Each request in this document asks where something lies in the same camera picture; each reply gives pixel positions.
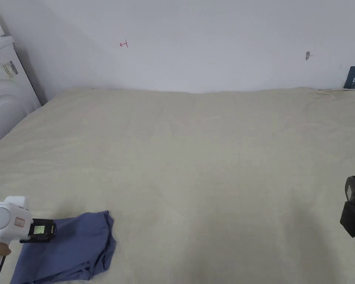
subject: red sticker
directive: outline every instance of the red sticker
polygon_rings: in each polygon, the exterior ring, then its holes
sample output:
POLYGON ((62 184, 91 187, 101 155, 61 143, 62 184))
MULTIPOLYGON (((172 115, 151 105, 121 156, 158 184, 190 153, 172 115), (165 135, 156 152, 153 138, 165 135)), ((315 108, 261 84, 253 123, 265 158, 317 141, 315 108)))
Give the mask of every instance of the red sticker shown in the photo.
POLYGON ((25 220, 16 217, 16 220, 14 221, 14 224, 15 224, 16 226, 19 226, 19 227, 24 227, 25 220))

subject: folded blue shirt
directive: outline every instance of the folded blue shirt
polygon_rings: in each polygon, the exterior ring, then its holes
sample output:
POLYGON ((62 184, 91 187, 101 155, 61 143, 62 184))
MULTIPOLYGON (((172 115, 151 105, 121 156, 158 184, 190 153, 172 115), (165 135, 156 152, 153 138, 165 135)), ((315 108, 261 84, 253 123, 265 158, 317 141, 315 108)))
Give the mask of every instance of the folded blue shirt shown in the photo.
POLYGON ((11 284, 90 280, 108 270, 116 249, 108 211, 54 220, 49 243, 25 243, 11 284))

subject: bed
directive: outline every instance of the bed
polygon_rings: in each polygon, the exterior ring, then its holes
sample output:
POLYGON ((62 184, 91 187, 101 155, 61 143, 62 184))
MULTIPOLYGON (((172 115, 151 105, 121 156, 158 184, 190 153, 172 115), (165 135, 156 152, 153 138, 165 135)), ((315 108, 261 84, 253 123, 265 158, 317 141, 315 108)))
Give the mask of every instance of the bed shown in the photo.
POLYGON ((0 200, 26 195, 39 218, 110 211, 118 245, 92 283, 354 284, 351 175, 347 90, 71 89, 0 141, 0 200))

